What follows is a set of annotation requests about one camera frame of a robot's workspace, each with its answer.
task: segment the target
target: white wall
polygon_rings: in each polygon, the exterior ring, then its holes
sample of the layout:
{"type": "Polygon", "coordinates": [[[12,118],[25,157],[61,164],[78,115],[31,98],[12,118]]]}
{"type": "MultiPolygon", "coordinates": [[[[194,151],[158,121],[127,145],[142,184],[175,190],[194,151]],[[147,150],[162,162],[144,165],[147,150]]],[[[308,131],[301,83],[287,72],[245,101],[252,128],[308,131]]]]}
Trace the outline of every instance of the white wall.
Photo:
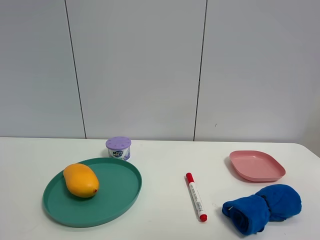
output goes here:
{"type": "Polygon", "coordinates": [[[63,0],[0,2],[0,114],[0,137],[85,137],[63,0]]]}
{"type": "Polygon", "coordinates": [[[192,140],[205,0],[67,0],[86,135],[192,140]]]}
{"type": "MultiPolygon", "coordinates": [[[[192,140],[205,0],[67,0],[87,136],[192,140]]],[[[195,140],[320,155],[320,1],[208,0],[195,140]]],[[[63,0],[0,2],[0,137],[84,138],[63,0]]]]}
{"type": "Polygon", "coordinates": [[[320,157],[320,89],[317,91],[308,122],[298,143],[320,157]]]}
{"type": "Polygon", "coordinates": [[[196,141],[301,139],[320,90],[319,9],[208,0],[196,141]]]}

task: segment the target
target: teal round plate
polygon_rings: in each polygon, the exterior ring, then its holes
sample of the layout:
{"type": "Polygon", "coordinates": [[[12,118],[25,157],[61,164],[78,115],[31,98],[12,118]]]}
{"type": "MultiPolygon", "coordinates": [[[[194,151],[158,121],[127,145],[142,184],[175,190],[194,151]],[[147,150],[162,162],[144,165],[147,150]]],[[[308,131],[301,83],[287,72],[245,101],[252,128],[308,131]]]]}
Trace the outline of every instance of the teal round plate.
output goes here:
{"type": "Polygon", "coordinates": [[[81,161],[99,180],[97,194],[81,198],[71,194],[63,171],[46,186],[42,203],[46,213],[60,224],[87,228],[110,222],[124,214],[136,201],[142,177],[131,163],[116,158],[93,158],[81,161]]]}

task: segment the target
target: purple lid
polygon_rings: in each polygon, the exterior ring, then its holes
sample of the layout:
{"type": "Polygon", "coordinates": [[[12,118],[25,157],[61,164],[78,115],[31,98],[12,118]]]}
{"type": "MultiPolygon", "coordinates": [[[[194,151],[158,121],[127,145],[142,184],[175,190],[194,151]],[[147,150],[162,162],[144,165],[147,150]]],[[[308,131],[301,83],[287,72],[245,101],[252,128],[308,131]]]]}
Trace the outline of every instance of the purple lid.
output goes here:
{"type": "Polygon", "coordinates": [[[131,145],[131,140],[126,136],[116,136],[105,142],[105,146],[111,150],[123,150],[131,145]]]}

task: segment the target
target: table surface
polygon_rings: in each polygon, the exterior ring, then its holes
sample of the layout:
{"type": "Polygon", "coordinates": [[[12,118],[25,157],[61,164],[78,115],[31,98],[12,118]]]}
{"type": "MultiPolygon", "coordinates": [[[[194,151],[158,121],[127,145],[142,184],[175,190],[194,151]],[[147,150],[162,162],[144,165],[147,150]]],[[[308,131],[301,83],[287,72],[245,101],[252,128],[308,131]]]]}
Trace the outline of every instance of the table surface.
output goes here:
{"type": "Polygon", "coordinates": [[[234,240],[244,236],[221,212],[224,202],[254,194],[272,183],[252,183],[230,165],[236,150],[273,156],[286,169],[278,184],[301,195],[302,212],[269,222],[246,240],[319,238],[320,159],[295,143],[134,140],[130,162],[143,183],[135,204],[119,218],[89,228],[49,219],[42,209],[48,182],[67,165],[107,157],[105,140],[0,138],[0,239],[2,240],[234,240]],[[185,174],[192,172],[208,221],[198,221],[185,174]]]}

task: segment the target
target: plate rim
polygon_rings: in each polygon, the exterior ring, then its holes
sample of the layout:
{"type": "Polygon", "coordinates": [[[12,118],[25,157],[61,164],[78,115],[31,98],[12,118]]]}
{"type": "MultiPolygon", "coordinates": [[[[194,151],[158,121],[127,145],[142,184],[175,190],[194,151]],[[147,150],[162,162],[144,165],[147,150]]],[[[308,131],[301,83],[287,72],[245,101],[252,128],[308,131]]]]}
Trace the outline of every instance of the plate rim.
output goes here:
{"type": "Polygon", "coordinates": [[[64,221],[61,221],[59,219],[57,219],[56,217],[52,216],[51,212],[49,211],[48,209],[48,206],[45,204],[45,197],[46,197],[46,194],[48,193],[48,188],[49,188],[49,185],[50,183],[57,179],[57,178],[60,178],[62,177],[63,178],[63,171],[60,171],[58,172],[49,182],[48,184],[46,185],[44,191],[43,191],[43,194],[42,194],[42,209],[45,211],[45,213],[47,214],[47,216],[49,216],[52,220],[54,220],[56,223],[58,224],[61,224],[61,225],[64,225],[64,226],[68,226],[68,227],[73,227],[73,228],[90,228],[90,227],[94,227],[94,226],[98,226],[98,225],[102,225],[102,224],[105,224],[105,223],[108,223],[108,222],[111,222],[113,221],[114,219],[120,217],[121,215],[123,215],[126,211],[128,211],[132,206],[133,204],[136,202],[139,194],[140,194],[140,191],[141,191],[141,188],[142,188],[142,175],[140,173],[140,171],[136,168],[136,166],[134,166],[132,163],[128,162],[128,161],[124,161],[124,160],[120,160],[120,159],[117,159],[117,158],[113,158],[113,157],[94,157],[94,158],[90,158],[90,159],[86,159],[86,160],[83,160],[83,161],[79,161],[77,162],[78,164],[85,164],[87,162],[91,162],[91,161],[103,161],[103,160],[108,160],[108,161],[113,161],[113,163],[111,164],[117,164],[119,163],[119,165],[122,165],[122,166],[130,166],[131,168],[133,168],[135,170],[134,174],[138,177],[138,181],[140,182],[139,184],[139,188],[136,192],[136,195],[134,197],[134,199],[126,206],[124,207],[121,211],[120,211],[120,214],[114,214],[108,218],[104,218],[104,219],[98,219],[96,221],[94,221],[94,223],[90,223],[90,224],[74,224],[74,223],[70,223],[70,222],[64,222],[64,221]]]}
{"type": "Polygon", "coordinates": [[[236,172],[244,179],[246,180],[249,180],[251,182],[259,182],[259,183],[267,183],[267,182],[275,182],[279,179],[281,179],[282,177],[284,177],[287,173],[286,169],[280,164],[280,162],[278,162],[273,156],[271,156],[270,154],[266,153],[266,152],[263,152],[263,151],[259,151],[259,150],[235,150],[233,152],[231,152],[229,154],[229,158],[230,158],[230,161],[232,163],[232,166],[234,167],[234,169],[236,170],[236,172]],[[274,163],[276,163],[280,168],[281,170],[283,170],[283,174],[281,176],[277,176],[277,177],[252,177],[252,176],[249,176],[249,175],[246,175],[244,174],[243,172],[241,172],[237,167],[236,167],[236,164],[234,163],[234,160],[235,160],[235,157],[233,155],[235,155],[236,153],[238,152],[250,152],[250,153],[259,153],[259,154],[263,154],[263,155],[266,155],[268,156],[270,159],[272,159],[272,161],[274,163]]]}

